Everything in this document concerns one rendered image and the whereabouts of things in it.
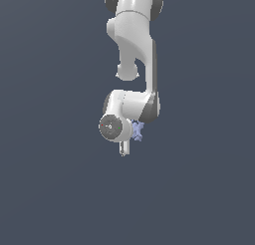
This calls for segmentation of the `small lavender blue object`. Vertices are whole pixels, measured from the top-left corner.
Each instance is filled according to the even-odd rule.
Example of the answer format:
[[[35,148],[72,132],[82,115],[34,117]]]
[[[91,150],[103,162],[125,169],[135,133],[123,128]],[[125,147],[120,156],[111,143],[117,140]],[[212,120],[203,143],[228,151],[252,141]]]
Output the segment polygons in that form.
[[[143,122],[132,120],[132,128],[133,128],[132,138],[134,140],[137,140],[137,141],[142,140],[142,134],[140,132],[143,129],[143,127],[144,127]]]

